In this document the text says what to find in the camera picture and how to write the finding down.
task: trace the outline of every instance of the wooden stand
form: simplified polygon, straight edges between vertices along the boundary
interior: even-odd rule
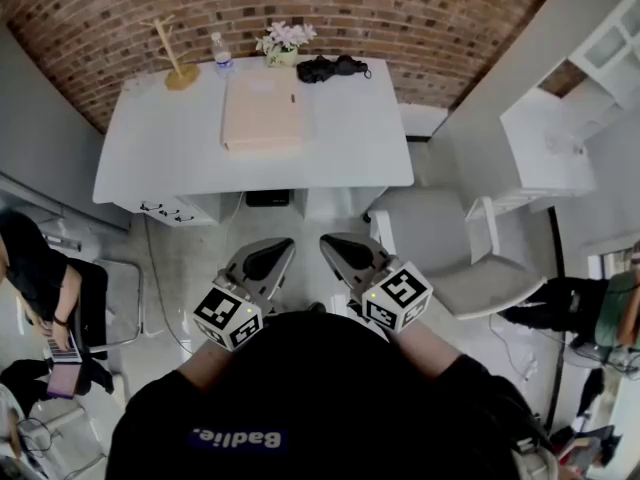
[[[185,64],[183,66],[178,64],[180,56],[176,56],[173,53],[171,45],[169,44],[169,36],[171,35],[172,27],[169,27],[168,32],[165,32],[164,30],[164,26],[171,19],[173,19],[173,16],[169,16],[163,21],[156,18],[153,20],[153,23],[143,22],[142,25],[155,28],[158,31],[158,35],[160,36],[164,49],[167,51],[166,56],[158,55],[158,58],[168,60],[173,65],[173,71],[167,75],[167,78],[164,81],[167,89],[170,91],[182,91],[198,79],[198,76],[200,75],[200,68],[196,64]]]

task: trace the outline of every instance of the keyboard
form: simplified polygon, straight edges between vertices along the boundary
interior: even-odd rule
[[[73,334],[69,333],[69,351],[65,352],[60,349],[53,338],[47,338],[47,344],[51,351],[51,357],[54,363],[81,363],[82,357],[73,339]]]

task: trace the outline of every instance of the white desk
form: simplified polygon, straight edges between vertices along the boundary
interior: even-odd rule
[[[370,80],[356,74],[300,83],[307,131],[303,145],[290,150],[231,153],[222,145],[226,83],[214,63],[200,64],[200,77],[182,92],[165,88],[166,72],[126,82],[105,138],[94,201],[166,210],[178,197],[177,207],[197,206],[191,223],[202,224],[207,216],[220,220],[219,196],[181,196],[309,189],[297,194],[304,195],[297,199],[304,215],[364,211],[384,188],[411,185],[413,173],[386,62],[363,60]],[[235,62],[237,69],[265,69],[261,57]],[[176,225],[173,220],[166,222]]]

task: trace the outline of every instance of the white flowers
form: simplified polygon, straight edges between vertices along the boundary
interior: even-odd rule
[[[262,51],[265,55],[273,53],[274,50],[278,52],[281,50],[293,50],[300,45],[308,43],[318,35],[313,30],[313,25],[304,24],[290,27],[284,21],[274,22],[267,29],[267,32],[269,32],[268,36],[264,36],[262,39],[256,38],[258,41],[256,50]]]

